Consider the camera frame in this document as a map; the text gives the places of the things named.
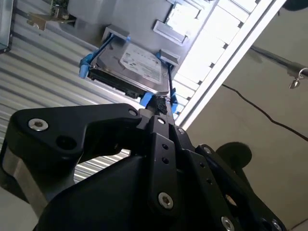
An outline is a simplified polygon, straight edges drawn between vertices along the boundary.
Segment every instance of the corrugated metal wall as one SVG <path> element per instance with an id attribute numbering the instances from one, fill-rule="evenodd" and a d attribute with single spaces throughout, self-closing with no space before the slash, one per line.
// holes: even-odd
<path id="1" fill-rule="evenodd" d="M 41 0 L 18 0 L 12 50 L 0 55 L 0 148 L 11 115 L 25 108 L 75 106 L 104 103 L 139 105 L 112 88 L 78 78 L 79 61 L 95 47 L 26 23 L 27 13 L 47 13 Z M 126 157 L 100 157 L 77 167 L 76 180 Z"/>

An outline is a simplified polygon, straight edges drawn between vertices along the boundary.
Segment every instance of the metal hook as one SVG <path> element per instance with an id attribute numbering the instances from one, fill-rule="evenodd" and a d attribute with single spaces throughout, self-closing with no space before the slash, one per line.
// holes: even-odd
<path id="1" fill-rule="evenodd" d="M 302 73 L 303 73 L 303 71 L 306 71 L 306 70 L 308 70 L 307 67 L 305 67 L 305 68 L 303 68 L 303 69 L 301 69 L 301 70 L 299 71 L 298 77 L 297 77 L 295 80 L 293 80 L 293 82 L 292 82 L 292 83 L 290 84 L 290 86 L 289 86 L 289 89 L 294 89 L 294 88 L 299 87 L 299 85 L 300 85 L 300 80 L 303 79 L 303 78 L 305 78 L 304 76 L 302 76 Z"/>

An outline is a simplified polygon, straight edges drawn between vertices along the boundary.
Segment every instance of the black cable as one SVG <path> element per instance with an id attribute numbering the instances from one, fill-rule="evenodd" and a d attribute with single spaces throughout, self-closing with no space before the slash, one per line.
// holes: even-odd
<path id="1" fill-rule="evenodd" d="M 284 125 L 284 124 L 282 124 L 282 123 L 279 123 L 279 122 L 273 120 L 273 119 L 269 116 L 269 114 L 267 114 L 265 111 L 263 111 L 261 108 L 259 108 L 259 107 L 258 107 L 257 105 L 255 105 L 254 103 L 252 103 L 252 102 L 250 102 L 249 100 L 247 100 L 244 96 L 242 96 L 242 94 L 241 94 L 239 91 L 237 91 L 237 90 L 235 90 L 235 89 L 233 89 L 233 88 L 231 88 L 231 87 L 229 87 L 229 86 L 227 86 L 227 85 L 225 85 L 225 84 L 222 84 L 222 86 L 224 86 L 225 88 L 227 88 L 227 89 L 229 89 L 229 90 L 234 91 L 234 92 L 235 92 L 236 94 L 238 94 L 244 101 L 246 101 L 247 103 L 249 103 L 250 105 L 252 105 L 254 108 L 256 108 L 257 110 L 259 110 L 260 112 L 262 112 L 263 115 L 265 115 L 273 124 L 276 124 L 276 125 L 278 125 L 278 126 L 280 126 L 280 127 L 283 127 L 283 128 L 285 128 L 285 129 L 289 130 L 290 132 L 293 132 L 295 135 L 299 136 L 300 138 L 304 139 L 305 141 L 308 141 L 308 138 L 307 138 L 306 136 L 302 135 L 301 133 L 299 133 L 298 131 L 295 131 L 293 128 L 290 128 L 290 127 L 288 127 L 288 126 L 286 126 L 286 125 Z"/>
<path id="2" fill-rule="evenodd" d="M 171 103 L 172 89 L 173 89 L 173 86 L 172 86 L 171 68 L 172 68 L 172 65 L 171 65 L 171 64 L 168 64 L 169 87 L 170 87 L 170 103 Z"/>

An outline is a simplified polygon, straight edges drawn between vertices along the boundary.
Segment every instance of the silver screw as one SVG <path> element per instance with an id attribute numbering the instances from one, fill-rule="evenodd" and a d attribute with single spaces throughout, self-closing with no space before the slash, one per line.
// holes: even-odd
<path id="1" fill-rule="evenodd" d="M 204 151 L 205 151 L 207 154 L 211 154 L 211 150 L 210 150 L 209 148 L 204 147 L 203 149 L 204 149 Z"/>
<path id="2" fill-rule="evenodd" d="M 221 217 L 221 223 L 227 231 L 234 231 L 235 230 L 234 226 L 233 226 L 232 222 L 229 220 L 229 218 Z"/>
<path id="3" fill-rule="evenodd" d="M 31 119 L 28 122 L 29 128 L 35 131 L 45 131 L 48 128 L 48 123 L 42 119 Z"/>
<path id="4" fill-rule="evenodd" d="M 166 122 L 165 122 L 163 119 L 161 119 L 161 118 L 158 118 L 157 120 L 158 120 L 158 122 L 161 123 L 161 124 L 165 124 L 165 123 L 166 123 Z"/>
<path id="5" fill-rule="evenodd" d="M 135 112 L 135 111 L 132 110 L 132 109 L 129 109 L 128 112 L 129 112 L 132 116 L 138 115 L 137 112 Z"/>
<path id="6" fill-rule="evenodd" d="M 182 128 L 178 128 L 178 130 L 179 130 L 179 132 L 180 132 L 182 135 L 184 135 L 184 134 L 185 134 L 184 129 L 182 129 Z"/>
<path id="7" fill-rule="evenodd" d="M 276 220 L 272 220 L 271 222 L 278 231 L 282 231 L 282 228 L 280 227 L 279 223 Z"/>
<path id="8" fill-rule="evenodd" d="M 169 196 L 167 193 L 165 192 L 161 192 L 158 195 L 158 201 L 160 203 L 160 205 L 162 207 L 164 207 L 165 209 L 172 209 L 173 208 L 173 200 L 171 198 L 171 196 Z"/>

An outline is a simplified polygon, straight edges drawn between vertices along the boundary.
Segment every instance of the white ceiling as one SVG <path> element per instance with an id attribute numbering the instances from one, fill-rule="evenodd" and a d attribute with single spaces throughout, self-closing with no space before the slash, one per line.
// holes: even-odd
<path id="1" fill-rule="evenodd" d="M 255 45 L 294 62 L 308 65 L 308 10 L 275 16 Z M 225 84 L 237 89 L 271 117 L 308 136 L 308 81 L 289 90 L 292 78 L 281 67 L 249 55 L 240 61 Z M 308 218 L 308 143 L 271 123 L 236 93 L 221 87 L 188 133 L 197 145 L 213 149 L 231 142 L 253 151 L 244 169 L 255 193 L 287 228 Z"/>

